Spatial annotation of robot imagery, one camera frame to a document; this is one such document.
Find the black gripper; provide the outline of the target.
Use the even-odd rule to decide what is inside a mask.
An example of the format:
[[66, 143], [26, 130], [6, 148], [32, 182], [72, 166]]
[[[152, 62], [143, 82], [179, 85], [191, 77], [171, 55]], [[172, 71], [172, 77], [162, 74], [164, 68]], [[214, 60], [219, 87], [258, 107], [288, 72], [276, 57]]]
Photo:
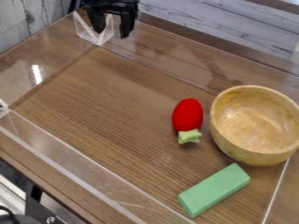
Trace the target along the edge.
[[104, 13], [120, 15], [120, 38], [126, 39], [135, 29], [140, 0], [83, 0], [83, 7], [88, 11], [92, 28], [100, 34], [107, 28]]

